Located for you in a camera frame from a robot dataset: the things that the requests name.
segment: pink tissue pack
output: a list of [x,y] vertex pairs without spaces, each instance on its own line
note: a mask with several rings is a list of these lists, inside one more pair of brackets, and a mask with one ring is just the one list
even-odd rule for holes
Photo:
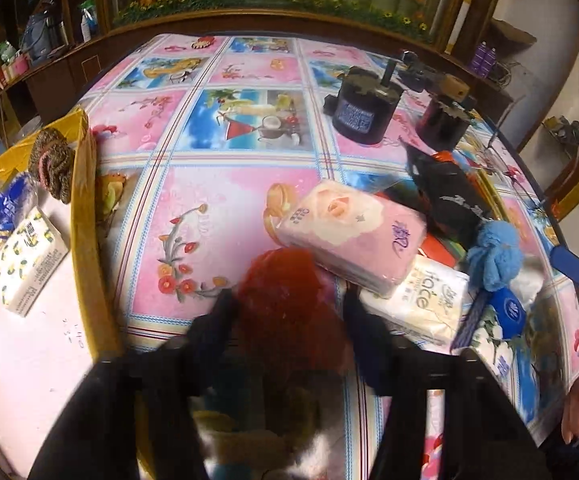
[[426,224],[408,207],[322,180],[287,213],[276,234],[285,245],[311,250],[334,274],[390,296],[410,272]]

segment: blue cloth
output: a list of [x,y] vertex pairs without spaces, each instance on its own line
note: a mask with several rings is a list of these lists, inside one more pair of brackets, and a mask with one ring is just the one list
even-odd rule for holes
[[467,251],[469,284],[495,292],[509,284],[522,263],[516,228],[509,222],[486,222],[478,232],[476,245]]

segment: blue tissue pack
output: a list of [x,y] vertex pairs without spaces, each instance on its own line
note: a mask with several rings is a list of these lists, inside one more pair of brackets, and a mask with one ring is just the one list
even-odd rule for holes
[[0,193],[0,250],[16,226],[37,203],[36,184],[31,175],[22,172],[14,176],[6,189]]
[[506,286],[493,292],[489,304],[496,311],[503,329],[503,339],[512,339],[523,332],[527,313],[516,295]]

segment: black cylinder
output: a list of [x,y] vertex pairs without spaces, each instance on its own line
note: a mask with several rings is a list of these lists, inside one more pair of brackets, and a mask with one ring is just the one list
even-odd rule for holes
[[432,97],[425,114],[416,124],[416,133],[437,152],[451,152],[468,126],[469,117],[463,110]]
[[352,67],[338,92],[333,127],[359,144],[378,144],[385,136],[402,92],[397,84],[390,82],[383,87],[376,74]]

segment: white tissue pack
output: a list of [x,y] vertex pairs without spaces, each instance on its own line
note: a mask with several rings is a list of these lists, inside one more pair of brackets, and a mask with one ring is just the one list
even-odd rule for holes
[[5,308],[26,316],[67,253],[60,233],[34,207],[0,251],[0,300]]
[[417,254],[412,270],[391,297],[363,289],[361,302],[406,332],[447,345],[458,330],[468,282],[467,274]]

